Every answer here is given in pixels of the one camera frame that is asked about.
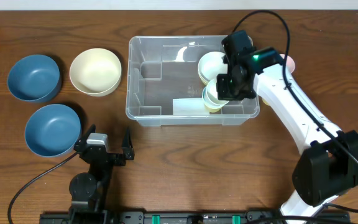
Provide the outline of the white small bowl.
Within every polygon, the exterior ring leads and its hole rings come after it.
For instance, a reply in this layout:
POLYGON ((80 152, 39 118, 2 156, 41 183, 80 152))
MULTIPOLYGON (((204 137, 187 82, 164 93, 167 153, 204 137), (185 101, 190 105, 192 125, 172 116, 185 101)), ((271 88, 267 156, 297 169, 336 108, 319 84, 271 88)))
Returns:
POLYGON ((225 53, 222 52, 209 52, 201 57, 198 62, 198 75, 205 85, 219 74, 227 73, 227 64, 224 63, 225 56, 225 53))

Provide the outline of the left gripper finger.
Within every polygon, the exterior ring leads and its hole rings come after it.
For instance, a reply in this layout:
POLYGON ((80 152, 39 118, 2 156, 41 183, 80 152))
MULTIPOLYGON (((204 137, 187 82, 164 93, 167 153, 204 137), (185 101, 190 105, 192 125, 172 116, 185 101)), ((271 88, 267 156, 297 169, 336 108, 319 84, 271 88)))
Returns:
POLYGON ((131 141, 130 129, 127 128, 125 131, 124 139, 122 140, 121 149, 125 160, 134 160, 135 152, 131 141))
POLYGON ((86 150, 86 148, 88 147, 88 143, 87 140, 90 136, 91 133, 95 133, 96 131, 96 126, 95 124, 92 124, 89 129, 82 135, 82 137, 80 137, 77 142, 74 145, 74 150, 76 152, 83 152, 86 150))

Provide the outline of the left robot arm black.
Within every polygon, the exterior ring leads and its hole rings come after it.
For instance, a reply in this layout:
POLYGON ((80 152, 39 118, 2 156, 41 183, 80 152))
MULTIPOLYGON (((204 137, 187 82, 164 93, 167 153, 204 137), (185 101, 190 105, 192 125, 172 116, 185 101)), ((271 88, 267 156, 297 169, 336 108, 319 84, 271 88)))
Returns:
POLYGON ((135 157, 130 131, 125 131, 121 153, 109 152, 108 136, 91 127, 74 145, 80 159, 89 164, 88 172, 72 178, 69 184, 71 207, 69 224, 107 224, 114 221, 114 213, 106 210, 106 197, 115 166, 125 166, 135 157))

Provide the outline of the light blue cup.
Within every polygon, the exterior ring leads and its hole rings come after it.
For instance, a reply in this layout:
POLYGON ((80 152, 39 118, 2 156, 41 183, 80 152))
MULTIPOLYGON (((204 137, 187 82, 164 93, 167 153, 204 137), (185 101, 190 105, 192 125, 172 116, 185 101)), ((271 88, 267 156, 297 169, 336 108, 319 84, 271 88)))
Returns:
POLYGON ((203 99, 203 103, 207 103, 207 104, 211 104, 211 105, 215 105, 208 97, 206 94, 206 87, 203 89, 202 92, 202 99, 203 99))

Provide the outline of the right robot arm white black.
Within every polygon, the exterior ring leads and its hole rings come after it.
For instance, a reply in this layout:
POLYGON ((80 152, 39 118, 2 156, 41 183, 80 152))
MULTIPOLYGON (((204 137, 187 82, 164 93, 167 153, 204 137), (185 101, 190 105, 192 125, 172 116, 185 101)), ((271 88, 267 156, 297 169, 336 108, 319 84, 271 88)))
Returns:
POLYGON ((320 112, 294 81, 285 58, 272 48, 224 47, 227 70, 217 76, 222 101, 260 96, 291 134, 300 160, 295 191, 281 206, 284 217, 314 217, 358 186, 358 134, 343 132, 320 112))

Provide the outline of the cream white cup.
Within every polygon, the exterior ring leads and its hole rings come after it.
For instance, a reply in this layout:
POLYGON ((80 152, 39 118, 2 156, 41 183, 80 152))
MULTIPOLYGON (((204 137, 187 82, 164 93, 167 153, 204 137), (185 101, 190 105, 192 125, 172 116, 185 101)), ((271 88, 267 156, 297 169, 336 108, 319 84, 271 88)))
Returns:
POLYGON ((217 78, 208 82, 206 85, 206 94, 207 97, 216 105, 226 105, 229 103, 227 100, 218 99, 217 78))

